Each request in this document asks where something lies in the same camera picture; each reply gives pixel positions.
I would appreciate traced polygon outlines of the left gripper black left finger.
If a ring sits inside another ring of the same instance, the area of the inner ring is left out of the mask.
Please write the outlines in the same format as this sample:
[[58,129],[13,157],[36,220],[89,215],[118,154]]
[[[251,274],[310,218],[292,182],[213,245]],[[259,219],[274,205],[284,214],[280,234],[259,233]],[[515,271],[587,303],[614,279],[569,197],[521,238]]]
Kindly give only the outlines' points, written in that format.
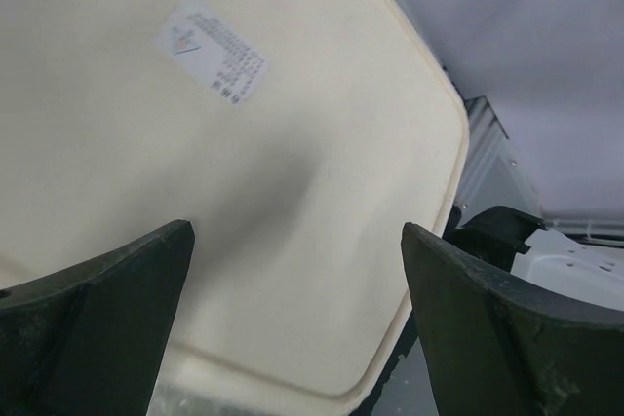
[[194,244],[175,220],[2,289],[2,414],[146,414]]

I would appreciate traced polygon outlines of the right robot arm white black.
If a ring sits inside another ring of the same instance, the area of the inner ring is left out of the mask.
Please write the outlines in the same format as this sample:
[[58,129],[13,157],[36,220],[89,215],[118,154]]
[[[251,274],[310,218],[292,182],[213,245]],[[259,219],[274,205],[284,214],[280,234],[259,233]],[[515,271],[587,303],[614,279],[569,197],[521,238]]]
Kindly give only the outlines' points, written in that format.
[[460,224],[455,208],[443,238],[531,284],[586,303],[623,309],[623,259],[579,244],[531,214],[496,206]]

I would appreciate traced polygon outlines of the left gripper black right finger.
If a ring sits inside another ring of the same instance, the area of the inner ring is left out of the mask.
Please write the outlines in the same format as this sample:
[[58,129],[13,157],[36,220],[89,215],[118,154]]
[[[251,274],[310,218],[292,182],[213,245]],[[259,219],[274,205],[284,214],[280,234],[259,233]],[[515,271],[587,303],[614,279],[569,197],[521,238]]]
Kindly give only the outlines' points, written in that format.
[[623,314],[403,227],[410,302],[441,415],[620,415]]

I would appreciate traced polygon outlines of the beige perforated plastic basket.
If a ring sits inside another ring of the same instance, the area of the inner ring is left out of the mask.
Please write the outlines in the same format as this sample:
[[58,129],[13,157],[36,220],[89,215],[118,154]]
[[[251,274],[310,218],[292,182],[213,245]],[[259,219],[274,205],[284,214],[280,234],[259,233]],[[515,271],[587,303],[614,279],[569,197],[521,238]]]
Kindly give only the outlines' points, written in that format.
[[403,226],[443,232],[468,139],[394,0],[1,0],[1,284],[186,219],[163,379],[346,415],[410,314]]

